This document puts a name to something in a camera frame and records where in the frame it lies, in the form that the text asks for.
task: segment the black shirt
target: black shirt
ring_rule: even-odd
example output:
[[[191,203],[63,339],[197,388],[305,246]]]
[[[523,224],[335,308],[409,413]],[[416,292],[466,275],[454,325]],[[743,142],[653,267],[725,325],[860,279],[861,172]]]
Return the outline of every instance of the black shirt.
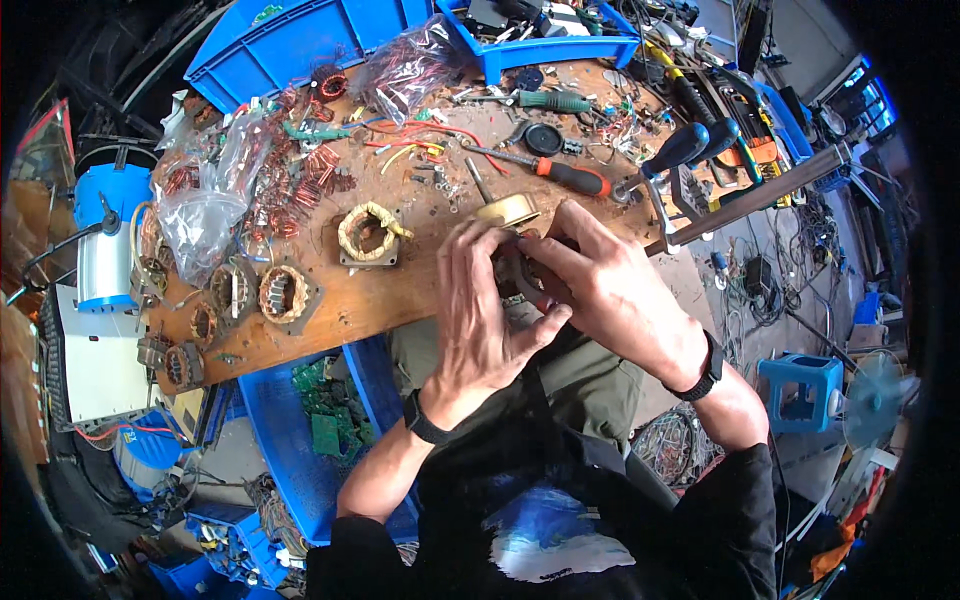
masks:
[[[424,463],[411,567],[380,523],[337,519],[307,556],[308,596],[776,597],[765,444],[728,455],[668,511],[612,445],[567,430],[558,460],[540,433],[498,423]]]

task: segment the hand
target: hand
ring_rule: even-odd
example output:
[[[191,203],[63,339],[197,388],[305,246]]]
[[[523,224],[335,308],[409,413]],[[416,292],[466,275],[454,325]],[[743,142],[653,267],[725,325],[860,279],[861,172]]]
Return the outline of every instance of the hand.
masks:
[[[420,406],[441,429],[453,429],[509,386],[572,314],[569,306],[558,304],[527,329],[511,333],[491,255],[514,237],[497,222],[471,220],[454,228],[437,251],[440,364],[420,391]]]
[[[569,237],[580,251],[558,242]],[[543,239],[520,240],[544,291],[573,307],[570,323],[604,348],[685,392],[700,379],[707,338],[654,271],[643,246],[613,235],[579,204],[557,207]]]

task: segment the orange-handled screwdriver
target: orange-handled screwdriver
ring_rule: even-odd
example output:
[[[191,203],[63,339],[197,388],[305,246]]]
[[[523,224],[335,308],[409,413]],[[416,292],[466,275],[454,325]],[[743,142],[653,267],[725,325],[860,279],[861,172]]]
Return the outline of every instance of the orange-handled screwdriver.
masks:
[[[468,140],[465,140],[463,145],[464,148],[472,152],[525,164],[533,169],[537,175],[555,181],[581,194],[587,194],[588,196],[606,196],[612,188],[607,178],[592,169],[571,167],[567,164],[554,162],[549,158],[525,158],[523,156],[512,155],[508,152],[481,148],[480,146],[469,143]]]

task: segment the green-handled screwdriver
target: green-handled screwdriver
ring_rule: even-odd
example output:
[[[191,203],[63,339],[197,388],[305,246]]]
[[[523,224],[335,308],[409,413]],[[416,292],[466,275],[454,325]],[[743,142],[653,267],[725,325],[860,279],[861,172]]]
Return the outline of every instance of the green-handled screwdriver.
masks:
[[[465,96],[460,102],[486,102],[495,100],[503,102],[513,100],[520,108],[545,108],[554,112],[576,114],[589,112],[590,100],[580,94],[569,91],[515,91],[509,96]]]
[[[537,175],[555,181],[581,194],[587,194],[588,196],[606,196],[611,190],[610,182],[596,171],[590,169],[571,167],[570,165],[560,162],[554,162],[549,158],[524,158],[523,156],[512,155],[507,152],[481,148],[480,146],[473,145],[468,140],[463,142],[463,146],[467,150],[478,152],[482,155],[495,156],[497,158],[503,158],[504,160],[525,164],[533,169]]]

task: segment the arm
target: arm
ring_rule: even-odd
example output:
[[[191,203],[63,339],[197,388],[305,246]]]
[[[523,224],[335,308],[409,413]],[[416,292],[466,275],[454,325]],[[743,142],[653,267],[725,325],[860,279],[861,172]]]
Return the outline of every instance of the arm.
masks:
[[[572,313],[560,304],[529,328],[511,333],[493,280],[491,255],[513,237],[497,223],[466,221],[437,251],[440,364],[420,391],[420,407],[443,430],[453,429],[491,394],[509,386]],[[337,517],[366,516],[385,523],[432,448],[399,421],[340,489]]]
[[[580,251],[556,239],[563,237],[576,240]],[[575,327],[667,388],[693,388],[707,362],[703,326],[677,304],[642,245],[621,240],[579,204],[565,202],[547,236],[521,240],[520,249],[549,269],[540,273],[544,289],[573,307]],[[693,405],[710,438],[728,452],[766,444],[763,404],[730,365]]]

